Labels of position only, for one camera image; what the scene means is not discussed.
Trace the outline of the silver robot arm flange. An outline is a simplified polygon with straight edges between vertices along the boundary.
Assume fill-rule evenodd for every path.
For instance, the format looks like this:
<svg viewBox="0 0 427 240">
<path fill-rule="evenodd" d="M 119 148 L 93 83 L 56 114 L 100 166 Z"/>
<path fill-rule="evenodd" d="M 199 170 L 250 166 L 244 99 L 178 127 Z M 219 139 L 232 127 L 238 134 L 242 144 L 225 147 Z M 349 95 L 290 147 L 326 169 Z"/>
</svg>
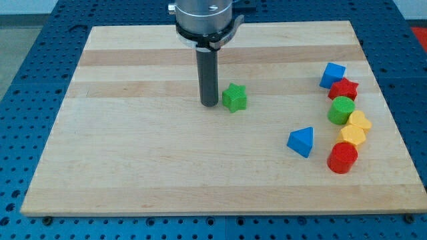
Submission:
<svg viewBox="0 0 427 240">
<path fill-rule="evenodd" d="M 179 40 L 200 52 L 220 50 L 244 22 L 243 15 L 233 16 L 232 0 L 175 0 L 167 10 Z"/>
</svg>

